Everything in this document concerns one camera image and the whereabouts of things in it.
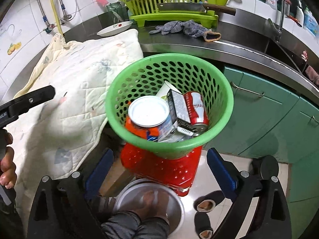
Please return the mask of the person's left hand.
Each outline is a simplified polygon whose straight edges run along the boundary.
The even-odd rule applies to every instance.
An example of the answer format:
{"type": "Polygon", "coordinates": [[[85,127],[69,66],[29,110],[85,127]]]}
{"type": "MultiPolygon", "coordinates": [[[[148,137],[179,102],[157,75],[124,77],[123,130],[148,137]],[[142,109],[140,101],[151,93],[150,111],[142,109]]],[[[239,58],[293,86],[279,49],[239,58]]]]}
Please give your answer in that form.
{"type": "Polygon", "coordinates": [[[7,189],[14,188],[17,181],[16,165],[13,162],[14,149],[10,146],[13,143],[12,135],[5,130],[5,140],[7,143],[6,153],[4,158],[1,160],[1,185],[7,189]]]}

